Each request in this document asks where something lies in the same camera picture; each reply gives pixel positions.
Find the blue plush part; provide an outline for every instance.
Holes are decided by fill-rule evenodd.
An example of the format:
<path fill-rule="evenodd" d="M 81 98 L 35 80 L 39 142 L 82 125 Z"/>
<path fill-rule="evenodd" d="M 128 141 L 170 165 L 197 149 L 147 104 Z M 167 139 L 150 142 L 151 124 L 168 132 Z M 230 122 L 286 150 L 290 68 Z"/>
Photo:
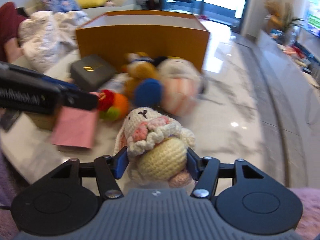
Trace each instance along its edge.
<path fill-rule="evenodd" d="M 81 11 L 75 0 L 42 0 L 45 9 L 53 11 L 53 13 L 69 11 Z"/>
<path fill-rule="evenodd" d="M 153 78 L 141 82 L 135 89 L 133 103 L 137 107 L 157 106 L 161 101 L 162 85 Z"/>

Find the maroon pants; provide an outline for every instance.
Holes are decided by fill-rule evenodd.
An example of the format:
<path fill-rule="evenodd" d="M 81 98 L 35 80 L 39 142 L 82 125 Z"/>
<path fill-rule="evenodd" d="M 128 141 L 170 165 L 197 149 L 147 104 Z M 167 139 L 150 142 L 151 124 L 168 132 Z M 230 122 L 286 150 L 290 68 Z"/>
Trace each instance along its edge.
<path fill-rule="evenodd" d="M 18 15 L 13 2 L 5 3 L 0 7 L 0 61 L 8 62 L 4 51 L 4 44 L 18 37 L 18 28 L 27 18 Z"/>

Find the white crocheted doll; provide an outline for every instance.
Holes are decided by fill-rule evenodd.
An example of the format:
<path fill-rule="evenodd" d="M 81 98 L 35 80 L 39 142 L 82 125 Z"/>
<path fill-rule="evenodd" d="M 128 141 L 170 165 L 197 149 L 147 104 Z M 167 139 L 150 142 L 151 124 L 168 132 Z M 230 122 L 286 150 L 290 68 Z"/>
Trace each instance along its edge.
<path fill-rule="evenodd" d="M 116 138 L 115 153 L 127 146 L 130 178 L 140 184 L 169 182 L 184 187 L 192 178 L 186 170 L 187 149 L 195 147 L 195 136 L 187 128 L 157 111 L 132 110 Z"/>

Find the stuffed toy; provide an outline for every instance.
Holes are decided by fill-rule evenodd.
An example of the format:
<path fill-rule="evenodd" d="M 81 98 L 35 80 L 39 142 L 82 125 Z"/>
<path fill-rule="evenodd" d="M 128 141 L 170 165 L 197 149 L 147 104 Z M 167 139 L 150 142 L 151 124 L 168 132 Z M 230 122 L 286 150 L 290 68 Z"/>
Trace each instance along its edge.
<path fill-rule="evenodd" d="M 128 54 L 126 71 L 129 79 L 124 86 L 125 95 L 137 107 L 154 106 L 161 101 L 162 85 L 153 60 L 144 53 Z"/>
<path fill-rule="evenodd" d="M 170 187 L 184 187 L 192 181 L 186 164 L 195 136 L 178 121 L 148 107 L 134 109 L 116 138 L 115 154 L 124 146 L 129 177 L 139 185 L 167 181 Z"/>
<path fill-rule="evenodd" d="M 129 107 L 129 100 L 122 94 L 106 89 L 99 93 L 98 110 L 101 119 L 122 119 L 129 113 Z"/>
<path fill-rule="evenodd" d="M 161 106 L 169 114 L 186 116 L 197 105 L 197 96 L 204 92 L 203 78 L 194 65 L 182 58 L 155 59 L 164 86 Z"/>

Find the television screen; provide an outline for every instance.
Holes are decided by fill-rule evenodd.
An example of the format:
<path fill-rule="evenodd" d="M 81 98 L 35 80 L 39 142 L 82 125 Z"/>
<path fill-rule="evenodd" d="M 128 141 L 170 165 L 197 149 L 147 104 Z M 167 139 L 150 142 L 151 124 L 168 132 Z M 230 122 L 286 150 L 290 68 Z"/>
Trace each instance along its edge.
<path fill-rule="evenodd" d="M 320 0 L 308 0 L 305 29 L 320 37 Z"/>

